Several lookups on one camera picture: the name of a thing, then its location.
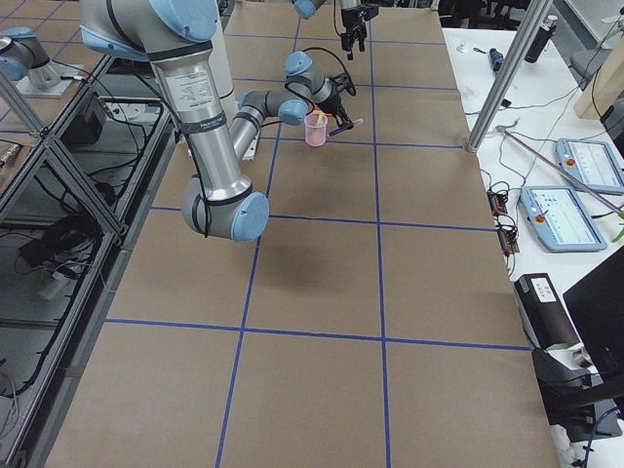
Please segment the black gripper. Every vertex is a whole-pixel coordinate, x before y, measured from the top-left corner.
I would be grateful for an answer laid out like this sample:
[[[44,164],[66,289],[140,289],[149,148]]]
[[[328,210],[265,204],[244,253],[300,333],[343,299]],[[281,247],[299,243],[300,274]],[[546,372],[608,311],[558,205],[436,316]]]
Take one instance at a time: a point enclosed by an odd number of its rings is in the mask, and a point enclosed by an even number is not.
[[[365,8],[342,9],[340,13],[343,33],[340,34],[341,49],[348,60],[353,60],[353,45],[355,37],[360,52],[366,50],[366,20],[367,10]]]
[[[339,94],[333,94],[321,102],[321,110],[334,117],[335,128],[331,131],[333,134],[340,134],[347,129],[347,124],[352,120],[346,113],[341,97]]]

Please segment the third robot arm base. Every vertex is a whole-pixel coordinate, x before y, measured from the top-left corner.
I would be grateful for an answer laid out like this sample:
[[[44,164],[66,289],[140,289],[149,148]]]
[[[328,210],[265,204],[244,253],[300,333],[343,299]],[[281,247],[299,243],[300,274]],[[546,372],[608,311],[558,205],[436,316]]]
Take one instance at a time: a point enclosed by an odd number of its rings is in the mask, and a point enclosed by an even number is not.
[[[71,83],[84,79],[81,71],[81,65],[53,61],[27,26],[1,32],[1,72],[27,98],[60,98]]]

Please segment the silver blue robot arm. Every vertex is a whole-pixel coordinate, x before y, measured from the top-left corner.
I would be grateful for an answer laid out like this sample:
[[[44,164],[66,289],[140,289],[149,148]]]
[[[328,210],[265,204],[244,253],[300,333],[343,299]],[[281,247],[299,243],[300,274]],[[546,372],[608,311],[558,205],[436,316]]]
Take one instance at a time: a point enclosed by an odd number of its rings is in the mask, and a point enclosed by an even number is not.
[[[210,56],[219,29],[213,1],[84,1],[85,45],[118,59],[147,61],[197,169],[181,205],[187,225],[205,236],[250,242],[269,218],[266,196],[254,189],[239,162],[264,121],[297,126],[311,108],[330,114],[341,130],[353,127],[341,93],[355,95],[348,72],[327,76],[305,52],[290,54],[277,91],[246,93],[228,118]]]
[[[341,50],[348,60],[354,58],[354,47],[363,53],[368,38],[367,23],[378,14],[374,5],[360,0],[333,1],[332,21],[334,32],[340,39]],[[326,4],[325,0],[296,0],[293,6],[304,20],[313,18]]]

